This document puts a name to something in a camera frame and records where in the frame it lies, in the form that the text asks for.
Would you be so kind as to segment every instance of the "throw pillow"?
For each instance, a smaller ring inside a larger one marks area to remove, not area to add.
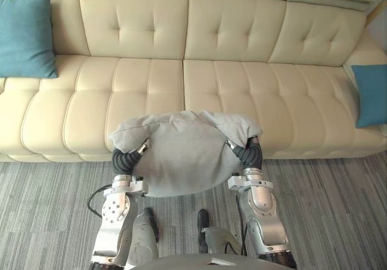
[[[352,66],[360,94],[356,127],[387,123],[387,65]]]
[[[50,0],[0,0],[0,77],[58,77],[50,16]]]

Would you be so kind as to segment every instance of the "folded cloth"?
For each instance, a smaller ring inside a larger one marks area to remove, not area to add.
[[[247,139],[261,134],[261,128],[243,115],[183,111],[129,119],[109,138],[125,153],[150,139],[150,148],[134,174],[144,177],[148,196],[165,197],[219,185],[241,170],[241,162],[225,140],[244,147]]]

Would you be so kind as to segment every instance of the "sofa backrest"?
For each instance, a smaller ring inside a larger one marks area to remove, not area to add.
[[[51,0],[51,23],[56,54],[89,55],[79,0]]]
[[[341,66],[360,11],[280,0],[189,0],[185,59]]]
[[[364,12],[282,0],[51,0],[56,54],[341,66]]]
[[[92,56],[182,59],[188,0],[80,0]]]

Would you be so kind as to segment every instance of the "silver metal arm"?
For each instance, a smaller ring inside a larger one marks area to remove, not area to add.
[[[116,175],[111,188],[103,192],[106,198],[102,207],[102,224],[94,244],[91,269],[96,265],[124,267],[132,242],[132,229],[138,208],[135,198],[148,193],[148,186],[132,175],[135,165],[149,147],[149,139],[132,153],[115,150],[113,167],[118,172],[129,174]]]
[[[257,256],[289,250],[284,226],[279,220],[272,183],[259,170],[245,169],[242,176],[232,176],[229,188],[238,190],[241,209],[253,234]]]
[[[241,160],[243,156],[251,155],[249,145],[243,149],[230,140],[227,140],[226,144],[234,153],[238,152],[236,156]],[[249,164],[244,162],[242,175],[232,176],[228,180],[229,189],[238,191],[242,213],[253,236],[256,256],[296,269],[297,265],[289,249],[285,228],[277,215],[276,199],[272,192],[273,184],[265,180],[261,171],[262,152],[258,138],[250,140],[250,144],[258,148],[257,154],[260,157],[256,160],[260,162],[253,164],[259,166],[249,167]]]
[[[148,192],[143,181],[129,175],[117,175],[112,187],[105,190],[102,224],[97,234],[91,261],[124,267],[132,242],[132,228],[137,216],[135,197]]]

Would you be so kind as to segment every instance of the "striped carpet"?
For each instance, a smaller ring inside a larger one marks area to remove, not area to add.
[[[299,269],[387,268],[386,163],[386,152],[265,162]],[[0,269],[87,269],[100,221],[85,200],[111,177],[110,162],[0,163]],[[200,208],[239,238],[234,196],[225,184],[138,202],[156,212],[161,256],[198,252]],[[94,205],[100,210],[101,204],[99,196]],[[253,255],[250,241],[248,252]]]

